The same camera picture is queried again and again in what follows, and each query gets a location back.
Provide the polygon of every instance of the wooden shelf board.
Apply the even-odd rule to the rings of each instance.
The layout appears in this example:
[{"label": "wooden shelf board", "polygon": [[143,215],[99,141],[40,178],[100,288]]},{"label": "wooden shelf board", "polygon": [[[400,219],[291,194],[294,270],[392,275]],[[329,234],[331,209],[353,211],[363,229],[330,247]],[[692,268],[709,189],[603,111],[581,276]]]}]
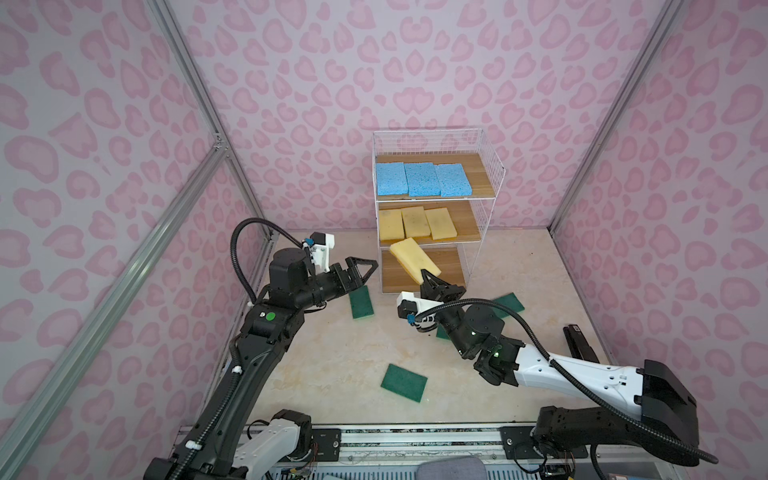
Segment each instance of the wooden shelf board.
[{"label": "wooden shelf board", "polygon": [[[440,278],[455,285],[465,285],[462,262],[456,247],[424,250],[442,271]],[[418,292],[419,284],[406,272],[389,250],[382,251],[382,291],[384,293]]]},{"label": "wooden shelf board", "polygon": [[[467,180],[472,185],[472,195],[466,198],[493,198],[496,193],[493,191],[491,181],[485,172],[485,167],[480,160],[479,154],[408,154],[408,155],[378,155],[376,163],[389,164],[392,162],[403,162],[405,164],[417,164],[428,162],[437,164],[461,164],[464,166],[464,173],[467,174]],[[433,200],[439,198],[451,197],[409,197],[406,195],[376,195],[378,201],[394,200]]]},{"label": "wooden shelf board", "polygon": [[[414,237],[419,245],[430,245],[437,243],[458,243],[458,242],[479,242],[480,229],[475,221],[475,215],[472,213],[472,206],[469,200],[448,200],[442,202],[436,201],[417,201],[417,202],[387,202],[379,204],[380,210],[393,210],[405,207],[424,207],[424,210],[432,208],[448,208],[448,213],[453,220],[453,226],[456,227],[457,237],[445,238],[443,240],[433,240],[432,237]],[[400,240],[380,240],[381,247],[388,247]]]}]

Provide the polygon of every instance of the pink patterned wall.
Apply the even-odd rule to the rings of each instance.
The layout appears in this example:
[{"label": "pink patterned wall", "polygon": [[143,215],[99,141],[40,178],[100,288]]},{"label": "pink patterned wall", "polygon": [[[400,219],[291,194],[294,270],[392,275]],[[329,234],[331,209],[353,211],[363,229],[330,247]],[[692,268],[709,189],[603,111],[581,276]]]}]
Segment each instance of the pink patterned wall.
[{"label": "pink patterned wall", "polygon": [[211,144],[142,0],[0,6],[0,435]]},{"label": "pink patterned wall", "polygon": [[481,125],[497,226],[548,225],[661,0],[173,0],[259,201],[372,227],[371,131]]},{"label": "pink patterned wall", "polygon": [[[245,292],[230,233],[249,216],[222,165],[25,468],[24,480],[140,478],[202,409]],[[251,272],[255,227],[240,236]]]},{"label": "pink patterned wall", "polygon": [[699,402],[706,480],[768,478],[768,4],[691,2],[556,241],[622,364]]}]

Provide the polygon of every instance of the held yellow sponge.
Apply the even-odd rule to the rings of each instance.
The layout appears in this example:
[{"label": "held yellow sponge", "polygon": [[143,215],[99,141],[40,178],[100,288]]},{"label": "held yellow sponge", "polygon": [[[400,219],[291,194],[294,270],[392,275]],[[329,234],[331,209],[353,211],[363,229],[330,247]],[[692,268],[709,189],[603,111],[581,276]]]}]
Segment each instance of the held yellow sponge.
[{"label": "held yellow sponge", "polygon": [[407,207],[402,211],[402,222],[406,226],[406,237],[429,237],[429,229],[424,207]]},{"label": "held yellow sponge", "polygon": [[444,238],[456,238],[456,227],[453,226],[453,220],[448,213],[448,209],[435,208],[424,212],[429,222],[429,228],[432,230],[433,240],[442,240]]},{"label": "held yellow sponge", "polygon": [[393,243],[389,248],[392,255],[395,256],[402,268],[408,272],[408,275],[419,285],[424,283],[422,278],[422,268],[427,269],[431,274],[440,276],[442,271],[435,265],[435,262],[424,253],[424,250],[412,238],[406,238],[397,243]]},{"label": "held yellow sponge", "polygon": [[402,240],[406,233],[402,229],[400,210],[379,210],[379,240]]}]

